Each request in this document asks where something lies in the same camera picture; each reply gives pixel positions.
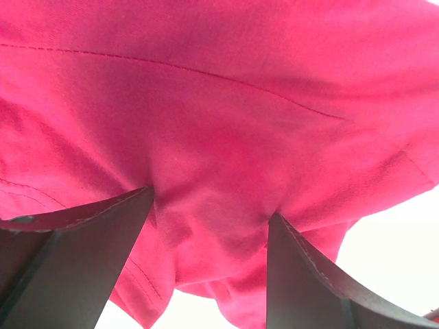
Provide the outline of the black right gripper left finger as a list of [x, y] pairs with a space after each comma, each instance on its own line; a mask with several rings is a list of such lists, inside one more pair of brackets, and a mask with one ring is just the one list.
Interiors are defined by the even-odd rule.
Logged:
[[154, 191], [1, 222], [1, 327], [94, 328]]

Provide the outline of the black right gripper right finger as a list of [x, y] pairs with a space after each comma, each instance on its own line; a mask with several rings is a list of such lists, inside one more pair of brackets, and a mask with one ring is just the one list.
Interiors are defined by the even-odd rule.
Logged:
[[358, 283], [277, 213], [269, 221], [267, 270], [267, 328], [438, 327]]

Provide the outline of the pink t shirt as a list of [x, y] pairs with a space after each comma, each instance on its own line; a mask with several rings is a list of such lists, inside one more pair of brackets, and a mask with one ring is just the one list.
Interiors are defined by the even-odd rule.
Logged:
[[152, 186], [110, 296], [144, 328], [175, 289], [264, 328], [272, 214], [335, 260], [437, 185], [428, 1], [1, 2], [1, 217]]

